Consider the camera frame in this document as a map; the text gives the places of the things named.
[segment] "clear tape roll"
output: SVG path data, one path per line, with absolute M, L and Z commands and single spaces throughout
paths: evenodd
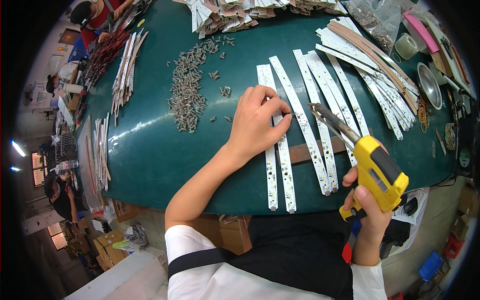
M 404 60 L 409 60 L 419 51 L 419 48 L 411 35 L 403 33 L 395 43 L 395 50 Z

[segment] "green workbench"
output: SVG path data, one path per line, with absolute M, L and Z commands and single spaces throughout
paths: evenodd
M 313 12 L 312 16 L 307 17 L 293 14 L 289 9 L 276 9 L 275 12 L 275 18 L 260 19 L 254 28 L 228 34 L 228 37 L 235 38 L 235 47 L 220 45 L 218 53 L 208 55 L 206 64 L 201 66 L 204 76 L 200 83 L 200 93 L 206 97 L 208 106 L 204 115 L 200 116 L 197 130 L 190 134 L 177 131 L 177 125 L 168 113 L 166 99 L 172 96 L 169 90 L 175 68 L 173 61 L 178 59 L 181 51 L 186 52 L 201 41 L 198 40 L 197 33 L 192 33 L 191 14 L 186 5 L 163 1 L 161 5 L 157 2 L 150 9 L 142 25 L 149 34 L 138 52 L 134 93 L 130 101 L 120 109 L 117 127 L 114 127 L 113 118 L 110 118 L 108 168 L 112 181 L 109 182 L 109 191 L 102 191 L 104 196 L 133 204 L 166 208 L 176 191 L 228 140 L 232 124 L 224 120 L 224 116 L 233 117 L 239 97 L 247 87 L 258 83 L 256 65 L 269 63 L 268 58 L 271 56 L 278 56 L 304 109 L 307 109 L 309 98 L 292 50 L 301 49 L 306 53 L 315 49 L 315 43 L 321 42 L 315 35 L 315 30 L 326 27 L 334 16 Z M 225 60 L 219 58 L 222 52 L 226 52 Z M 327 57 L 323 53 L 319 55 L 341 87 Z M 418 53 L 402 62 L 400 67 L 416 82 L 417 63 L 427 63 L 428 59 L 428 56 Z M 167 60 L 172 62 L 169 68 Z M 92 123 L 99 114 L 104 118 L 110 112 L 111 87 L 119 63 L 120 57 L 108 67 L 107 74 L 96 86 L 90 88 L 85 115 L 92 115 Z M 340 64 L 353 87 L 368 127 L 372 128 L 373 135 L 383 142 L 392 158 L 410 177 L 408 190 L 434 185 L 445 179 L 453 169 L 455 155 L 453 151 L 449 151 L 447 156 L 443 155 L 435 136 L 435 127 L 444 136 L 444 126 L 451 122 L 449 105 L 444 105 L 440 111 L 429 105 L 430 128 L 427 133 L 420 131 L 420 123 L 417 121 L 408 132 L 403 132 L 404 140 L 398 141 L 387 128 L 379 104 L 370 95 L 357 71 L 348 63 L 340 61 Z M 208 73 L 216 70 L 221 77 L 214 81 Z M 276 76 L 275 83 L 280 98 L 288 103 Z M 230 98 L 220 95 L 218 88 L 225 85 L 232 89 Z M 448 98 L 445 91 L 442 93 L 445 102 Z M 213 116 L 217 117 L 217 121 L 211 123 L 209 119 Z M 307 116 L 315 136 L 319 138 L 314 116 L 309 113 Z M 305 143 L 295 118 L 287 131 L 287 137 L 289 146 Z M 336 154 L 335 161 L 340 179 L 350 168 L 346 152 Z M 337 193 L 323 196 L 310 161 L 294 165 L 292 172 L 297 213 L 332 210 L 343 204 L 349 189 L 341 187 Z M 235 215 L 286 214 L 283 194 L 283 186 L 278 184 L 280 207 L 276 212 L 270 212 L 267 206 L 265 156 L 260 153 L 222 183 L 205 212 Z

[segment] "window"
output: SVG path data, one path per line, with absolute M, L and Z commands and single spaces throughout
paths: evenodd
M 47 228 L 57 250 L 63 249 L 65 246 L 67 246 L 67 240 L 61 231 L 60 222 L 50 225 Z
M 48 174 L 47 160 L 45 156 L 32 153 L 33 180 L 35 187 L 42 186 L 45 176 Z

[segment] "pink paper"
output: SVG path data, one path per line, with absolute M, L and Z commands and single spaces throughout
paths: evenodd
M 403 16 L 405 17 L 405 20 L 407 20 L 407 22 L 410 23 L 410 25 L 415 29 L 415 31 L 423 39 L 430 53 L 435 53 L 440 50 L 438 48 L 437 43 L 435 43 L 435 40 L 433 39 L 433 37 L 427 31 L 425 26 L 423 26 L 422 22 L 420 22 L 417 19 L 417 17 L 409 15 L 408 12 L 403 13 Z

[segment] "black apron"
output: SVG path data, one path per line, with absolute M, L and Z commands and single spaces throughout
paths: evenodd
M 339 299 L 353 299 L 353 275 L 342 257 L 350 224 L 337 210 L 253 216 L 252 249 L 242 255 L 215 248 L 189 253 L 168 265 L 168 278 L 199 266 L 228 263 L 267 280 Z

